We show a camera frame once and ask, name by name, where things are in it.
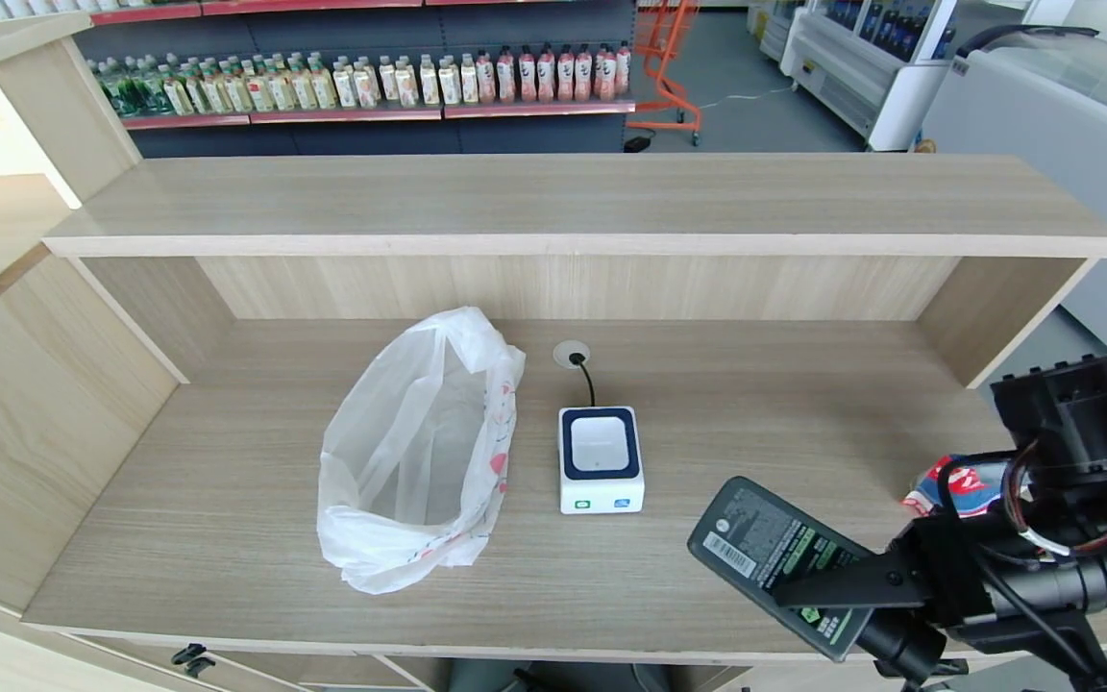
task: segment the white box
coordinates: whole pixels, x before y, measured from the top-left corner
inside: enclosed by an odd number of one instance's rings
[[[557,451],[563,515],[643,508],[643,459],[634,409],[589,406],[558,412]]]

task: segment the orange shopping cart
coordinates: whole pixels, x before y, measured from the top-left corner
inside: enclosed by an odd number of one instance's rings
[[[669,79],[668,68],[681,51],[681,41],[694,23],[699,13],[697,0],[655,0],[654,4],[640,6],[638,28],[634,31],[638,40],[634,51],[643,56],[643,71],[655,83],[655,100],[634,105],[634,113],[651,113],[676,109],[676,122],[641,122],[627,123],[628,127],[645,127],[645,130],[689,130],[690,143],[699,146],[700,120],[703,113],[691,104],[686,97],[686,89]]]

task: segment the pink bottle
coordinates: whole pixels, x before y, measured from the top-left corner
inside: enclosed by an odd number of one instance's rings
[[[630,91],[630,45],[622,41],[618,49],[618,74],[614,74],[614,93],[618,96]]]
[[[504,45],[498,53],[498,101],[515,102],[515,56],[510,54],[510,45]]]
[[[541,104],[554,101],[554,73],[557,71],[555,62],[554,49],[546,43],[541,56],[536,59],[536,100]]]
[[[575,99],[575,55],[571,53],[571,44],[567,43],[557,58],[557,100],[571,99]]]
[[[519,101],[536,101],[536,58],[527,45],[519,53]]]
[[[592,53],[588,53],[588,44],[579,48],[575,58],[575,100],[588,101],[592,96]]]
[[[606,59],[601,61],[601,101],[614,100],[614,80],[618,79],[618,56],[606,47]]]

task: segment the white display fridge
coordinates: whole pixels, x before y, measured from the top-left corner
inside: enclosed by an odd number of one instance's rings
[[[1086,27],[1014,28],[954,58],[918,149],[1014,154],[1107,221],[1107,42]],[[1107,259],[1063,299],[1107,345]]]
[[[795,12],[780,70],[865,137],[908,149],[954,51],[996,25],[1058,23],[1074,0],[813,0]]]

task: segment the red shelf edge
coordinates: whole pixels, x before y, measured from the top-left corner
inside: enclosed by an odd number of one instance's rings
[[[203,9],[198,3],[151,4],[148,8],[122,8],[110,12],[90,14],[93,25],[120,25],[132,22],[153,22],[159,19],[198,18]]]
[[[466,118],[514,118],[544,117],[544,115],[608,115],[634,113],[634,101],[555,101],[552,104],[490,104],[447,105],[444,117]]]
[[[232,113],[224,115],[143,115],[139,118],[123,118],[126,130],[176,130],[176,127],[224,127],[250,124],[250,115]]]
[[[442,109],[361,109],[352,111],[286,111],[250,113],[251,124],[271,123],[348,123],[379,121],[441,121]]]
[[[304,10],[365,10],[372,8],[418,8],[422,0],[209,0],[203,13],[246,14]]]

